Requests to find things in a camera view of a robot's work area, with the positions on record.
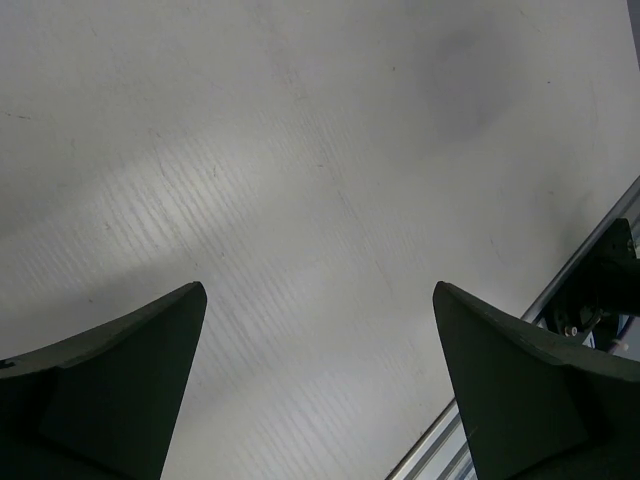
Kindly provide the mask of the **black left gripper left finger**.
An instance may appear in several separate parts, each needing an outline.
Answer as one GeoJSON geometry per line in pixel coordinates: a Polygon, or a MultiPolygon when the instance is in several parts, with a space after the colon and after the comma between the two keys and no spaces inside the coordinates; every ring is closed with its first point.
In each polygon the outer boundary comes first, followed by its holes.
{"type": "Polygon", "coordinates": [[[206,305],[192,282],[2,360],[2,478],[160,478],[206,305]]]}

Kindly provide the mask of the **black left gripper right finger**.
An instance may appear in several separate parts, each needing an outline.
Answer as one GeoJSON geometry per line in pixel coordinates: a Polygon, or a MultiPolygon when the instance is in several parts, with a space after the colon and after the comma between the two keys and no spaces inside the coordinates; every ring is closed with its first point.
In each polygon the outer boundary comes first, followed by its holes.
{"type": "Polygon", "coordinates": [[[636,479],[639,364],[438,282],[433,306],[480,479],[636,479]]]}

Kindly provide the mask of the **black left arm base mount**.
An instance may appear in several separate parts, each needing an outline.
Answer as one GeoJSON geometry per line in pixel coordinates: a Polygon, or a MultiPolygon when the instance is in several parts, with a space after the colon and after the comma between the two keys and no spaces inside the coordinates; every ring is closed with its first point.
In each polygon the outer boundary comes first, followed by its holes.
{"type": "Polygon", "coordinates": [[[543,309],[547,328],[570,337],[620,315],[639,315],[639,257],[625,218],[610,224],[543,309]]]}

